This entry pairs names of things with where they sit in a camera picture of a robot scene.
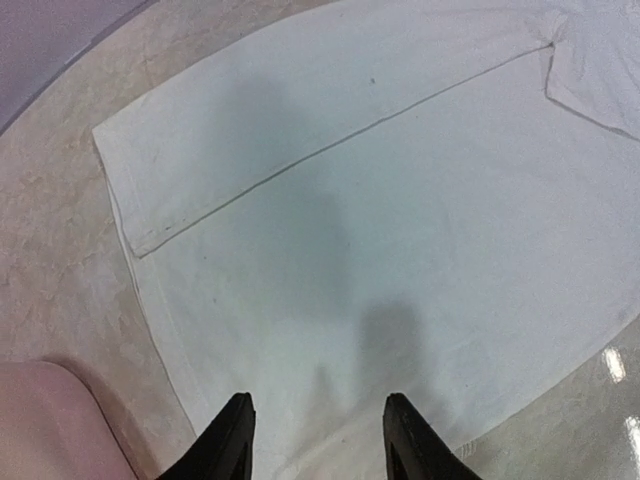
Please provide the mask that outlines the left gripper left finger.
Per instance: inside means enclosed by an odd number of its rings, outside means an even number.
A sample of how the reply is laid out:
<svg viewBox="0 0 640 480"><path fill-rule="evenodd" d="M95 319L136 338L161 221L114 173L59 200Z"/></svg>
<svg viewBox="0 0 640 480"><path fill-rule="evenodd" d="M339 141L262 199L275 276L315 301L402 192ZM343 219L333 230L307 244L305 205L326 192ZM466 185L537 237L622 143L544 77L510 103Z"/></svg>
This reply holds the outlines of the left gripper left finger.
<svg viewBox="0 0 640 480"><path fill-rule="evenodd" d="M158 480L249 480L256 412L248 392L238 392L193 445Z"/></svg>

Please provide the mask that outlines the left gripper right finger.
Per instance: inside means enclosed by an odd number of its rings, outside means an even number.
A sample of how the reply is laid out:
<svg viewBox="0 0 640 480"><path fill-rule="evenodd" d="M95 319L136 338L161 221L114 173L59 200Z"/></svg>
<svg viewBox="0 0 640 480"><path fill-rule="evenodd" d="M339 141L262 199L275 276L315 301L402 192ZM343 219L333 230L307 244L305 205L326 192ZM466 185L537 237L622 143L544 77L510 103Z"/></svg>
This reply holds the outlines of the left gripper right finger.
<svg viewBox="0 0 640 480"><path fill-rule="evenodd" d="M390 480L481 480L403 393L392 393L386 399L383 437Z"/></svg>

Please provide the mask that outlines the white t-shirt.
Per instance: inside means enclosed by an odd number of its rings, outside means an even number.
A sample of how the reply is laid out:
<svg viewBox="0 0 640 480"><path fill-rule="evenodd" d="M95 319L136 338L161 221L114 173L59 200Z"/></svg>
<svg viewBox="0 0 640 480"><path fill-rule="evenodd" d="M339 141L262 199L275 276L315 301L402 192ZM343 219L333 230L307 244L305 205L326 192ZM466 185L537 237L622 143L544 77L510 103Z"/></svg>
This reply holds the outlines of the white t-shirt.
<svg viewBox="0 0 640 480"><path fill-rule="evenodd" d="M451 446L639 313L639 5L342 1L98 125L192 426L252 395L258 479L384 472L406 394Z"/></svg>

